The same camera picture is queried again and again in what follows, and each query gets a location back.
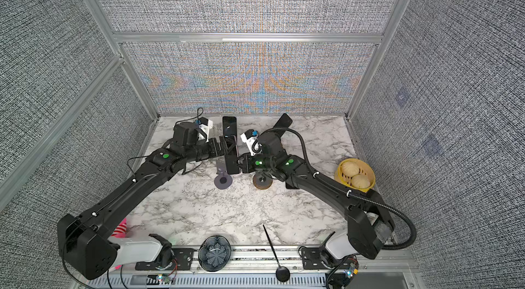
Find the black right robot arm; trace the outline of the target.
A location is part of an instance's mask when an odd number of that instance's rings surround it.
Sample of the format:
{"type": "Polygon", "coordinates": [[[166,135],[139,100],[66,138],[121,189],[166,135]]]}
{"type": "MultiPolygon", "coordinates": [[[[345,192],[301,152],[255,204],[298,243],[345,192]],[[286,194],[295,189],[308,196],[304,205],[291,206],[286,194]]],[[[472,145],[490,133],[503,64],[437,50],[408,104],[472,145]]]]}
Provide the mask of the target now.
{"type": "Polygon", "coordinates": [[[288,153],[281,141],[284,128],[266,130],[256,138],[255,153],[237,157],[244,173],[255,173],[264,180],[279,180],[291,189],[313,194],[339,212],[347,223],[346,230],[334,232],[321,244],[319,255],[328,267],[335,267],[344,258],[360,255],[374,260],[382,250],[400,249],[389,244],[395,230],[394,215],[398,210],[386,204],[374,191],[363,192],[332,180],[310,163],[303,137],[292,131],[301,144],[302,156],[288,153]]]}

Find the teal-edged phone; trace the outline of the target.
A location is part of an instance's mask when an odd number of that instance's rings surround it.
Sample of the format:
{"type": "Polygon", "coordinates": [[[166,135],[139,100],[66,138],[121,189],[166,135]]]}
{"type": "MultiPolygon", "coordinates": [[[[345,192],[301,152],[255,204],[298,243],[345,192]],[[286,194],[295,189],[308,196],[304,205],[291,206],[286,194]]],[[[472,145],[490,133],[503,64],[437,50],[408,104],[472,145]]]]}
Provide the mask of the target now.
{"type": "Polygon", "coordinates": [[[234,116],[222,117],[223,136],[236,137],[237,136],[237,118],[234,116]]]}

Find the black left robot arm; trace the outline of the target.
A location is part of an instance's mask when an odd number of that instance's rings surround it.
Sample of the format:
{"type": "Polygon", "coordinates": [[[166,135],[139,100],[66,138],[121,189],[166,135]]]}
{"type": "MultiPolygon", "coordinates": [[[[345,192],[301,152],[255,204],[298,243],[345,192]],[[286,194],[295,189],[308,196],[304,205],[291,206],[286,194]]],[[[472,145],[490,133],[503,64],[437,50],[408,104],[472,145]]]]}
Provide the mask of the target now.
{"type": "Polygon", "coordinates": [[[64,267],[71,266],[93,280],[117,265],[144,262],[157,269],[173,264],[172,245],[151,234],[145,240],[118,238],[111,241],[121,221],[150,193],[185,171],[188,162],[228,154],[227,138],[235,138],[237,125],[224,124],[223,135],[209,138],[195,122],[180,122],[173,137],[146,156],[128,180],[106,198],[77,217],[65,215],[57,224],[59,255],[64,267]]]}

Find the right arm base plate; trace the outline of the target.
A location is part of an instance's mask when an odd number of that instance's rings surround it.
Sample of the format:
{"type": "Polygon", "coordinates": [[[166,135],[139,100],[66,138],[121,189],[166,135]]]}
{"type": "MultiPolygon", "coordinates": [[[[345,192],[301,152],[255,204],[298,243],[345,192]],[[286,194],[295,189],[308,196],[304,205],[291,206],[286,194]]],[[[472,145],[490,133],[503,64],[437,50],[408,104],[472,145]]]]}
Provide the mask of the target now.
{"type": "Polygon", "coordinates": [[[303,269],[307,271],[328,270],[323,261],[318,247],[299,246],[298,254],[301,258],[303,269]]]}

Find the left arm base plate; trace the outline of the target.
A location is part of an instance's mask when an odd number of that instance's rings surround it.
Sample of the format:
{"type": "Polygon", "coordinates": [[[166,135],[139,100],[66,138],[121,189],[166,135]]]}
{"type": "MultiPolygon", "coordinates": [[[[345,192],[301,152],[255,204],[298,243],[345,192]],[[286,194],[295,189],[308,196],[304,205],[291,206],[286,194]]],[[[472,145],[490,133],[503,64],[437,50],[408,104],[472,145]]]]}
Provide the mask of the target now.
{"type": "Polygon", "coordinates": [[[172,248],[172,261],[163,267],[158,262],[137,262],[136,271],[189,271],[194,260],[195,249],[193,248],[172,248]]]}

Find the purple-edged phone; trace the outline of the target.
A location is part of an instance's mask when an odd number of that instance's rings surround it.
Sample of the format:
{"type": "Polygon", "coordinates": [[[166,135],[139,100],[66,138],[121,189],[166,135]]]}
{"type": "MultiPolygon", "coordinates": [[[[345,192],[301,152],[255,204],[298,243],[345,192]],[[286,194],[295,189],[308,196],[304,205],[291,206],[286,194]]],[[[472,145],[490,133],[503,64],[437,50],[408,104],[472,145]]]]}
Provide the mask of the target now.
{"type": "Polygon", "coordinates": [[[225,152],[225,163],[226,171],[230,175],[240,174],[241,169],[238,163],[238,147],[237,147],[237,136],[228,135],[224,137],[226,143],[226,152],[225,152]]]}

